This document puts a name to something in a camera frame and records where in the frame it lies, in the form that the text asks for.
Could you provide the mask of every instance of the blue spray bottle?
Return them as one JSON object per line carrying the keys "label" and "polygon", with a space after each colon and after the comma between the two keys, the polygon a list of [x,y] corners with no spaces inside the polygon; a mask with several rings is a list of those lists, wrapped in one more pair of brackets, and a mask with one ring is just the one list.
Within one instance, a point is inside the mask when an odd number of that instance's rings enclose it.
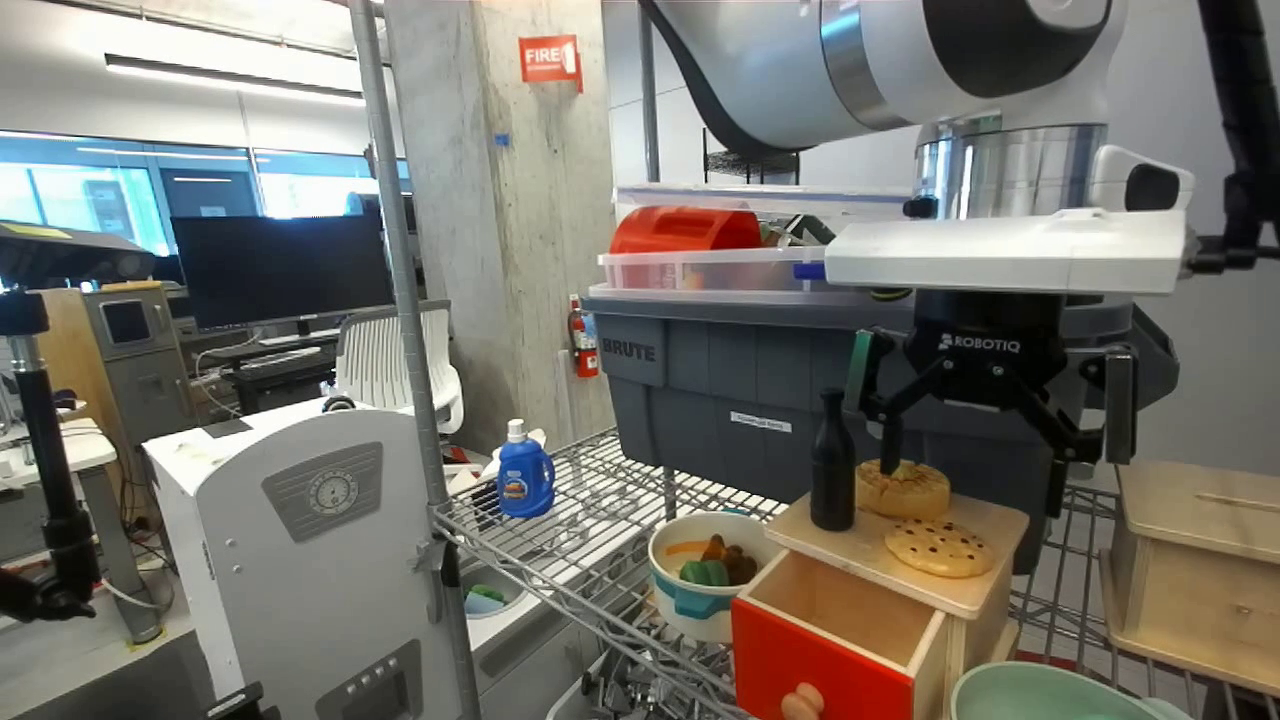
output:
{"label": "blue spray bottle", "polygon": [[508,422],[508,445],[499,449],[499,469],[495,469],[495,508],[505,518],[529,520],[544,518],[555,505],[555,463],[526,433],[526,422]]}

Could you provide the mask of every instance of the metal wire shelf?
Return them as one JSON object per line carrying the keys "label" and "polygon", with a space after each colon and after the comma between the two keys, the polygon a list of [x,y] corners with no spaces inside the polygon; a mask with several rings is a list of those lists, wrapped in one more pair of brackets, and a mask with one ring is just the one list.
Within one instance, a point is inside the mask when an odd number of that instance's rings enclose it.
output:
{"label": "metal wire shelf", "polygon": [[[440,530],[480,566],[526,584],[537,601],[598,632],[657,685],[654,716],[745,716],[732,706],[724,650],[671,637],[643,596],[649,530],[690,512],[775,518],[786,505],[702,477],[622,455],[598,437],[555,455],[555,508],[542,520],[505,520],[493,492],[454,497]],[[1102,612],[1102,566],[1119,497],[1109,485],[1067,485],[1065,512],[1043,531],[1035,576],[1014,582],[1022,658],[1074,666],[1134,697],[1162,697],[1203,720],[1280,720],[1280,702],[1239,691],[1155,660],[1117,651]]]}

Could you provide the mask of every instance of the black monitor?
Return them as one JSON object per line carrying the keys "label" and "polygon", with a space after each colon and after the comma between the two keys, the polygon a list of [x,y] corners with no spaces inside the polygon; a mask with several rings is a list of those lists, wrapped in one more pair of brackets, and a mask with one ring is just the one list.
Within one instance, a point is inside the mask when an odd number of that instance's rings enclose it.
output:
{"label": "black monitor", "polygon": [[177,221],[177,244],[199,330],[394,305],[382,223],[367,216],[191,216]]}

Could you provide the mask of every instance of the concrete pillar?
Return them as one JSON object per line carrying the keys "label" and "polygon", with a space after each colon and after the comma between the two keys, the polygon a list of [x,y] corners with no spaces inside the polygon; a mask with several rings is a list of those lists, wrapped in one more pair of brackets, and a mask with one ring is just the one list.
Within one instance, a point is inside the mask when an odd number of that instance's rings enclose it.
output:
{"label": "concrete pillar", "polygon": [[[520,37],[559,31],[580,42],[584,91],[520,84]],[[454,300],[466,439],[493,449],[508,418],[552,445],[607,430],[604,381],[571,381],[566,362],[567,298],[613,235],[602,6],[387,0],[387,37],[428,292]]]}

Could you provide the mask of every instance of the gray plastic bin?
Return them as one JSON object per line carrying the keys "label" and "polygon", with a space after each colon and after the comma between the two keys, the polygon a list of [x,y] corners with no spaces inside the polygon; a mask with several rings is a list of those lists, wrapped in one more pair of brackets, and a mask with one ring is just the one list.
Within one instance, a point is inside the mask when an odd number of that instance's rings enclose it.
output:
{"label": "gray plastic bin", "polygon": [[[796,502],[811,482],[821,393],[844,387],[852,333],[908,333],[911,305],[855,292],[615,292],[593,289],[602,362],[623,455],[684,469],[745,492]],[[882,387],[911,375],[903,356]],[[1055,387],[1080,418],[1086,386]],[[882,445],[852,418],[860,459]],[[1048,508],[1048,445],[1015,414],[925,399],[903,418],[911,459],[940,463],[956,492],[1027,512],[1015,574],[1035,570]]]}

